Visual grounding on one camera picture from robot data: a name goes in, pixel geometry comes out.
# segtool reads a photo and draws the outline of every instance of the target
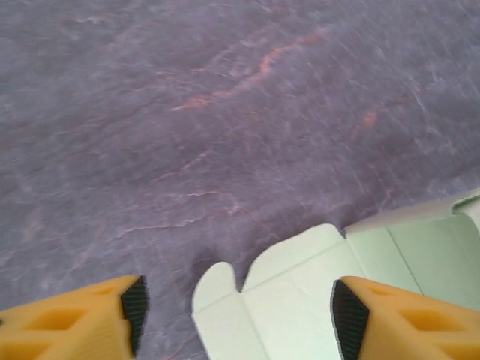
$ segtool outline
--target purple surface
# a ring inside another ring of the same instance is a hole
[[[0,59],[0,308],[144,274],[140,359],[206,359],[213,263],[480,185],[477,1],[4,0]]]

